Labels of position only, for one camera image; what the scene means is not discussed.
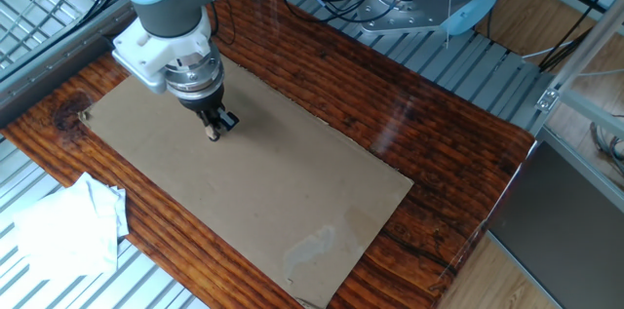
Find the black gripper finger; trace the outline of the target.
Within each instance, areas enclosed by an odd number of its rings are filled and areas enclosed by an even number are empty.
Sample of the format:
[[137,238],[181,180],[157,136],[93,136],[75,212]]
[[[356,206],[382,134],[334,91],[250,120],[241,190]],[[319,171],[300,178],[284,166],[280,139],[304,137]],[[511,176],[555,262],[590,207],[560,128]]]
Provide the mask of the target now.
[[219,135],[222,135],[231,131],[239,122],[239,118],[234,113],[226,111],[223,107],[220,107],[216,110],[214,131]]
[[218,129],[218,112],[213,109],[199,110],[196,112],[197,116],[202,121],[206,129],[217,130]]

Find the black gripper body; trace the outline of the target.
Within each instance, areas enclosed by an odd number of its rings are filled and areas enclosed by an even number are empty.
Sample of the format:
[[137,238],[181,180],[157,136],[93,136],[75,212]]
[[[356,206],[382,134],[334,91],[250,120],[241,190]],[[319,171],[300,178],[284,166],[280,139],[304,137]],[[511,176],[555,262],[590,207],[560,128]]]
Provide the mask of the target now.
[[218,111],[219,108],[223,109],[223,97],[225,93],[225,88],[223,85],[218,86],[217,88],[211,88],[211,92],[209,94],[202,93],[191,93],[183,95],[177,95],[178,101],[187,109],[192,110],[194,112],[200,111]]

